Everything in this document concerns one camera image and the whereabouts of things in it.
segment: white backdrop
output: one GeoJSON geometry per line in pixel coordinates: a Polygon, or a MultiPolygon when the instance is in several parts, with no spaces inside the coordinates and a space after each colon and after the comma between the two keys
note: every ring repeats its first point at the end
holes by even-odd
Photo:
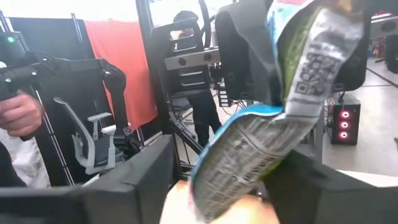
{"type": "MultiPolygon", "coordinates": [[[[207,0],[209,13],[213,15],[232,0],[207,0]]],[[[197,0],[162,0],[150,4],[154,24],[172,22],[181,10],[191,10],[201,15],[197,0]]],[[[6,17],[70,18],[92,21],[114,19],[137,21],[135,0],[0,0],[0,10],[6,17]]]]}

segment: green light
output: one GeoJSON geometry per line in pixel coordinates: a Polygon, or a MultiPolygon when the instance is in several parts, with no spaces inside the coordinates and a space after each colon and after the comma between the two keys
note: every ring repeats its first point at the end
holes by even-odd
{"type": "Polygon", "coordinates": [[[10,43],[14,43],[15,42],[15,39],[13,37],[8,37],[7,40],[10,43]]]}

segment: qr code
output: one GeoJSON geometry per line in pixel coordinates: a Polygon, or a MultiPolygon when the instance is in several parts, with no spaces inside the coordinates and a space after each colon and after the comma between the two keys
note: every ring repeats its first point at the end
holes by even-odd
{"type": "Polygon", "coordinates": [[[308,54],[295,92],[308,96],[323,96],[340,68],[341,61],[321,54],[308,54]]]}

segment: chair backrest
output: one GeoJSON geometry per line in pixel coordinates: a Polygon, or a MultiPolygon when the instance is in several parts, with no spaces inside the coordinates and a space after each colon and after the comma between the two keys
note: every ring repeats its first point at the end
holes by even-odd
{"type": "Polygon", "coordinates": [[[80,121],[75,111],[70,107],[70,105],[67,102],[63,101],[61,98],[55,97],[53,100],[56,103],[62,105],[62,107],[67,112],[70,119],[72,120],[73,125],[75,127],[75,131],[79,134],[80,140],[83,143],[82,151],[80,152],[81,155],[83,155],[85,159],[89,159],[91,157],[94,158],[95,150],[89,150],[89,149],[95,149],[94,140],[91,137],[91,134],[86,129],[86,127],[84,126],[84,124],[80,121]]]}

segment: black t-shirt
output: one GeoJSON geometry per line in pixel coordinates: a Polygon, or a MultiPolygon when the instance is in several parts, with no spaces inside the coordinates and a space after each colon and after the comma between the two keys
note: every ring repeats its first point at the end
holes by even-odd
{"type": "Polygon", "coordinates": [[[26,187],[15,172],[11,156],[6,147],[0,142],[0,187],[26,187]]]}

